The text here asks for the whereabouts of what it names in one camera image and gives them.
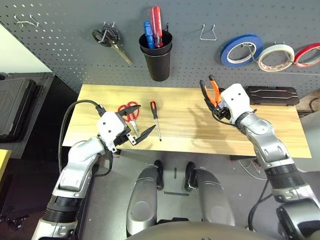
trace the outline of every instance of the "orange pliers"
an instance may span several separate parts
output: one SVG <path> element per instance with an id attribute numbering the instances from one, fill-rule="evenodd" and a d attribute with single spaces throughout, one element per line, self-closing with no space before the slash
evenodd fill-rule
<path id="1" fill-rule="evenodd" d="M 209 75 L 209 80 L 213 87 L 214 99 L 208 94 L 206 84 L 203 80 L 200 80 L 200 87 L 201 87 L 202 94 L 204 96 L 205 103 L 207 104 L 209 109 L 212 111 L 215 107 L 218 106 L 218 103 L 222 101 L 222 98 L 220 96 L 219 87 L 215 81 L 215 77 L 213 75 Z"/>

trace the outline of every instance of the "wooden table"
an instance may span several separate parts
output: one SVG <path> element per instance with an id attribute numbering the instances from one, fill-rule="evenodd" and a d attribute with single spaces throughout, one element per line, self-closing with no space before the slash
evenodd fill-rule
<path id="1" fill-rule="evenodd" d="M 10 155 L 11 155 L 10 150 L 0 149 L 0 180 L 4 175 Z"/>
<path id="2" fill-rule="evenodd" d="M 161 150 L 193 153 L 254 156 L 253 145 L 236 128 L 215 121 L 199 88 L 137 87 L 83 85 L 78 100 L 93 100 L 107 111 L 135 101 L 141 105 L 136 121 L 140 133 L 155 124 L 150 100 L 155 100 L 162 135 L 157 129 L 136 146 L 130 143 L 119 149 Z M 294 158 L 311 158 L 297 110 L 292 106 L 254 106 L 256 114 L 270 121 L 277 137 L 284 142 Z M 90 103 L 78 104 L 73 112 L 64 146 L 96 136 L 99 115 Z"/>

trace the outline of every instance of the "gray pegboard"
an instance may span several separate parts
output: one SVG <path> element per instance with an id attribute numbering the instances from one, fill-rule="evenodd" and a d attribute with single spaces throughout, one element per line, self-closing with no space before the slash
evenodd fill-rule
<path id="1" fill-rule="evenodd" d="M 164 82 L 151 80 L 138 43 L 144 33 L 143 22 L 149 20 L 149 9 L 154 5 L 161 7 L 162 25 L 169 23 L 173 35 L 170 78 Z M 300 98 L 320 88 L 319 65 L 292 65 L 269 73 L 255 62 L 230 68 L 220 61 L 223 46 L 242 34 L 259 35 L 265 48 L 275 41 L 285 42 L 295 52 L 319 42 L 319 0 L 2 0 L 0 6 L 0 23 L 77 92 L 82 83 L 198 88 L 199 80 L 209 74 L 214 74 L 223 88 L 232 83 L 290 86 L 297 89 Z M 19 28 L 14 15 L 28 20 L 29 14 L 40 26 Z M 115 22 L 121 37 L 119 46 L 134 66 L 93 40 L 91 30 L 100 29 L 103 22 Z M 209 38 L 215 24 L 217 41 L 199 39 L 203 23 L 204 36 Z M 275 53 L 266 61 L 278 63 L 284 58 Z"/>

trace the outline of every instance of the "red handle scissors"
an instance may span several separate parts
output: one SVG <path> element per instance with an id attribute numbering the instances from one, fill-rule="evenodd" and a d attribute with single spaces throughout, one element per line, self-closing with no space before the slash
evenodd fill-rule
<path id="1" fill-rule="evenodd" d="M 118 108 L 118 112 L 120 112 L 121 110 L 123 110 L 123 109 L 125 109 L 127 107 L 134 106 L 134 105 L 138 105 L 138 103 L 136 103 L 135 101 L 130 101 L 126 105 L 121 105 Z M 138 127 L 137 127 L 137 124 L 136 124 L 136 119 L 138 118 L 139 112 L 140 112 L 139 108 L 135 112 L 130 113 L 128 116 L 126 116 L 124 118 L 124 120 L 126 122 L 128 122 L 128 123 L 131 123 L 131 125 L 132 125 L 132 127 L 133 127 L 133 129 L 135 131 L 136 136 L 139 137 L 139 131 L 138 131 Z"/>

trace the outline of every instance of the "black tool case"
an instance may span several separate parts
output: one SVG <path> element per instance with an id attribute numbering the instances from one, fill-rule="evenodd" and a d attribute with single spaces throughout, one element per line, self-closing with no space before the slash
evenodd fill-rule
<path id="1" fill-rule="evenodd" d="M 248 86 L 251 105 L 294 106 L 299 103 L 297 91 L 286 86 Z"/>
<path id="2" fill-rule="evenodd" d="M 0 142 L 19 139 L 36 86 L 26 77 L 0 81 Z"/>

